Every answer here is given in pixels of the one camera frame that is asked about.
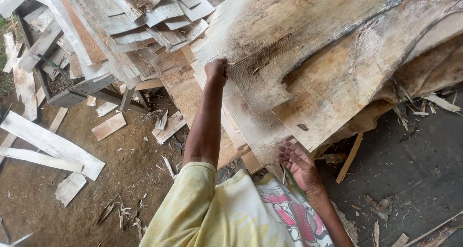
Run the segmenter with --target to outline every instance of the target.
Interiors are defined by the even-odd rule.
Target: forearm
[[[334,246],[354,247],[341,220],[339,219],[338,214],[336,213],[336,210],[333,207],[333,204],[331,203],[330,198],[328,197],[326,189],[321,186],[321,188],[316,190],[316,192],[308,192],[307,199],[309,200],[309,205],[323,221]]]
[[[220,149],[220,111],[223,87],[207,80],[200,107],[185,145],[183,166],[191,161],[207,162],[217,168]]]

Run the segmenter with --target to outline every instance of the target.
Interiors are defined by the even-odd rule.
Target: concrete floor
[[[463,98],[456,105],[462,107]],[[463,209],[463,117],[444,109],[425,118],[413,116],[410,110],[408,115],[412,123],[414,119],[420,121],[420,132],[399,143],[405,129],[393,111],[386,113],[378,120],[376,129],[363,135],[349,169],[352,175],[347,174],[341,184],[335,180],[342,165],[318,164],[330,197],[348,220],[356,222],[360,247],[373,246],[376,220],[381,246],[387,247],[402,233],[413,240]],[[354,139],[340,142],[330,150],[338,146],[337,152],[348,152]],[[363,194],[369,194],[376,202],[386,196],[397,198],[389,221],[373,214]],[[351,204],[362,208],[359,217]],[[463,215],[449,224],[462,223]],[[462,242],[463,230],[459,230],[441,246],[457,247]]]

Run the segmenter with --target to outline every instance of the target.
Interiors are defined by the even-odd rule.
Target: t-shirt
[[[140,246],[334,247],[294,187],[271,174],[253,183],[245,170],[216,186],[216,173],[209,163],[186,164]]]

